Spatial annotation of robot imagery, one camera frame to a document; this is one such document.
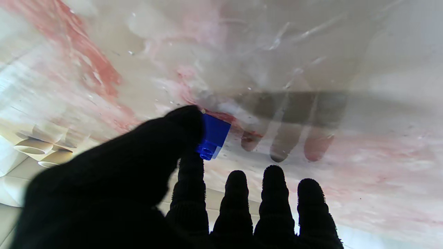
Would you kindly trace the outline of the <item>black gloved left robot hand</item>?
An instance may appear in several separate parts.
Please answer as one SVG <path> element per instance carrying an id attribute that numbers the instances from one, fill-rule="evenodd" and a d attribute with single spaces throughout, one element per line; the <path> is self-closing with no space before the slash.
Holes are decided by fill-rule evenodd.
<path id="1" fill-rule="evenodd" d="M 188 105 L 149 120 L 28 185 L 12 249 L 342 249 L 321 186 L 297 188 L 299 234 L 278 165 L 264 170 L 254 226 L 244 172 L 226 180 L 209 231 L 204 161 L 195 148 L 204 118 Z"/>

